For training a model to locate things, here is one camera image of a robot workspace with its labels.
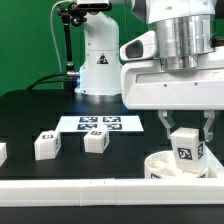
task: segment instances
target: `metal cylinder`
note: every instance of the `metal cylinder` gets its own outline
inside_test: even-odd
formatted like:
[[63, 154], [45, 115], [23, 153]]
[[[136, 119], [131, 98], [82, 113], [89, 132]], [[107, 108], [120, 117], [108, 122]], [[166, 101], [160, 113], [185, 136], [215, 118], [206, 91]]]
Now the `metal cylinder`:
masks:
[[199, 54], [213, 52], [215, 18], [212, 15], [168, 19], [153, 23], [151, 28], [157, 34], [163, 70], [195, 68]]

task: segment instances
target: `green background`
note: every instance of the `green background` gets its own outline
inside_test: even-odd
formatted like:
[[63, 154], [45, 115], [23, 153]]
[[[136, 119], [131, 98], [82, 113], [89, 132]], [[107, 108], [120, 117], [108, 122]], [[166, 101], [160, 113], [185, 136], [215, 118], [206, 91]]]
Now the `green background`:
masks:
[[[10, 90], [25, 89], [37, 79], [58, 73], [58, 63], [50, 30], [50, 12], [56, 0], [2, 1], [0, 13], [0, 95]], [[147, 30], [128, 8], [128, 34], [125, 27], [125, 7], [115, 5], [109, 16], [120, 29], [120, 45]], [[217, 20], [217, 35], [224, 34], [224, 21]], [[65, 68], [63, 25], [54, 13], [54, 27], [60, 55]], [[71, 26], [73, 56], [78, 68], [84, 62], [83, 27]], [[61, 84], [41, 85], [38, 88], [61, 88]]]

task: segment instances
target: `black cable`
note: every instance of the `black cable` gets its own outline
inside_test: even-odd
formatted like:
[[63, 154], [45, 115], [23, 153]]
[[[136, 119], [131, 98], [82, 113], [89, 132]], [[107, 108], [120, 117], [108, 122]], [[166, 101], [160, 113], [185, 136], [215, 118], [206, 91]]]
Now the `black cable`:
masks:
[[31, 88], [31, 86], [30, 86], [30, 88], [28, 89], [27, 88], [27, 90], [32, 90], [35, 86], [37, 86], [37, 85], [42, 85], [42, 84], [49, 84], [49, 83], [65, 83], [65, 82], [73, 82], [72, 80], [57, 80], [57, 81], [46, 81], [46, 82], [36, 82], [35, 84], [33, 84], [33, 85], [31, 85], [32, 86], [32, 88]]
[[55, 77], [60, 77], [60, 76], [67, 76], [67, 73], [62, 72], [62, 73], [59, 73], [59, 74], [52, 74], [52, 75], [48, 75], [48, 76], [45, 76], [43, 78], [40, 78], [36, 82], [34, 82], [32, 85], [28, 86], [26, 88], [26, 90], [32, 90], [33, 87], [35, 87], [36, 85], [39, 85], [44, 80], [55, 78]]
[[124, 0], [124, 18], [125, 18], [125, 29], [127, 33], [128, 42], [130, 41], [129, 25], [128, 25], [128, 13], [127, 13], [127, 0]]

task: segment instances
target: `black table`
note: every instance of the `black table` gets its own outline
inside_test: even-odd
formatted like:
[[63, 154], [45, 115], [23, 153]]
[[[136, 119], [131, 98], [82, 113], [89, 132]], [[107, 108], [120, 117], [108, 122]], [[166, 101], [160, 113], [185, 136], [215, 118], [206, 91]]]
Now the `black table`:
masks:
[[[110, 132], [104, 154], [84, 152], [84, 133], [62, 134], [55, 160], [35, 161], [34, 141], [54, 130], [61, 116], [139, 115], [144, 133]], [[201, 126], [201, 112], [176, 112], [181, 126]], [[222, 161], [223, 116], [210, 148]], [[1, 180], [143, 178], [144, 160], [171, 149], [156, 111], [129, 111], [121, 102], [89, 103], [61, 90], [13, 91], [0, 98], [0, 141], [7, 142], [8, 159]], [[157, 205], [96, 207], [0, 208], [1, 223], [223, 223], [224, 205]]]

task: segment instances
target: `white cube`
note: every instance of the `white cube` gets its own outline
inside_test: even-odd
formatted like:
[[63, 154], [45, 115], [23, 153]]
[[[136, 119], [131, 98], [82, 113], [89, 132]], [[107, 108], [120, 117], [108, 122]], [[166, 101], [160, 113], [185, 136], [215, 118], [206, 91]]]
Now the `white cube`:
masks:
[[170, 137], [178, 169], [197, 173], [207, 166], [205, 143], [199, 141], [198, 129], [179, 128]]
[[7, 159], [6, 143], [0, 143], [0, 167]]
[[59, 131], [44, 131], [34, 143], [36, 160], [55, 159], [61, 148]]
[[109, 130], [106, 126], [92, 128], [84, 137], [85, 152], [103, 153], [109, 143]]

